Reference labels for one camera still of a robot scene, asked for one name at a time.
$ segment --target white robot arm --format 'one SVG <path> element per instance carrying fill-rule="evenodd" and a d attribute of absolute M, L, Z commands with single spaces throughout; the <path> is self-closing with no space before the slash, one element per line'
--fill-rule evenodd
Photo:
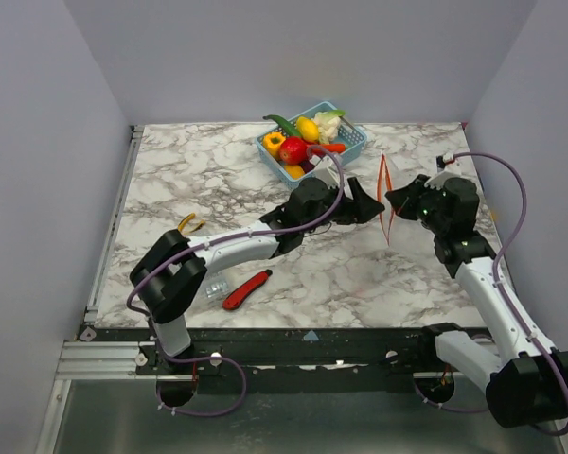
<path fill-rule="evenodd" d="M 475 383 L 505 428 L 567 417 L 564 391 L 549 360 L 568 390 L 568 351 L 559 351 L 537 327 L 505 278 L 495 282 L 501 275 L 493 272 L 496 255 L 475 231 L 480 204 L 475 184 L 443 171 L 431 179 L 419 175 L 385 197 L 398 216 L 419 220 L 434 233 L 435 256 L 469 294 L 498 349 L 494 355 L 458 326 L 443 323 L 427 328 L 426 355 Z"/>

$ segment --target yellow bell pepper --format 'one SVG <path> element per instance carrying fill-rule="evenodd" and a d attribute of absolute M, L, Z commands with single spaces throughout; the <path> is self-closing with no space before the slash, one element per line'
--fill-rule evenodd
<path fill-rule="evenodd" d="M 278 131 L 270 132 L 263 137 L 263 146 L 276 161 L 280 159 L 280 147 L 285 140 L 286 137 Z"/>

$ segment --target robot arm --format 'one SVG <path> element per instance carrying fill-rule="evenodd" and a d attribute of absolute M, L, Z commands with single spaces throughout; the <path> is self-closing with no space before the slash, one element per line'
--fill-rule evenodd
<path fill-rule="evenodd" d="M 532 332 L 526 336 L 492 277 L 494 251 L 475 231 L 479 197 L 475 184 L 442 171 L 419 175 L 385 196 L 401 218 L 420 220 L 435 235 L 435 255 L 465 290 L 484 319 L 499 355 L 473 341 L 458 326 L 428 329 L 427 355 L 451 364 L 486 395 L 488 408 L 505 428 L 568 416 L 559 383 L 533 342 L 534 337 L 559 366 L 568 386 L 568 351 L 560 352 L 525 311 L 511 286 L 502 285 Z"/>
<path fill-rule="evenodd" d="M 343 196 L 332 213 L 320 225 L 363 224 L 384 210 L 368 196 L 356 178 L 347 180 L 351 198 Z M 253 236 L 253 232 L 291 229 L 324 215 L 336 202 L 338 187 L 328 187 L 317 178 L 305 179 L 291 193 L 288 201 L 262 216 L 257 222 L 233 232 L 214 236 L 186 238 L 178 230 L 164 233 L 134 267 L 130 279 L 137 286 L 158 266 L 185 249 L 200 247 L 180 261 L 156 274 L 139 291 L 148 308 L 162 348 L 170 357 L 183 353 L 191 344 L 186 329 L 185 311 L 191 305 L 204 278 L 252 260 L 266 260 L 288 253 L 303 242 L 305 231 Z M 212 245 L 220 237 L 240 235 L 236 239 Z"/>

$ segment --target red utility knife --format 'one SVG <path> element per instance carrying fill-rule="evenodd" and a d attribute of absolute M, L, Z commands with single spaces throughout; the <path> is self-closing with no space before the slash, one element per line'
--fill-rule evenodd
<path fill-rule="evenodd" d="M 242 306 L 244 300 L 248 298 L 253 291 L 265 284 L 271 275 L 271 270 L 265 270 L 251 277 L 244 284 L 236 288 L 227 298 L 225 298 L 222 308 L 225 310 L 236 310 Z"/>

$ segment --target cauliflower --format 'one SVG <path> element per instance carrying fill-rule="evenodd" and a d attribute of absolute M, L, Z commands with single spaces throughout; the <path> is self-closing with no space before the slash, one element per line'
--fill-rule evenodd
<path fill-rule="evenodd" d="M 331 140 L 336 138 L 343 115 L 345 115 L 345 111 L 341 110 L 318 112 L 315 115 L 313 122 L 317 125 L 320 132 L 319 141 L 321 144 L 329 144 Z"/>

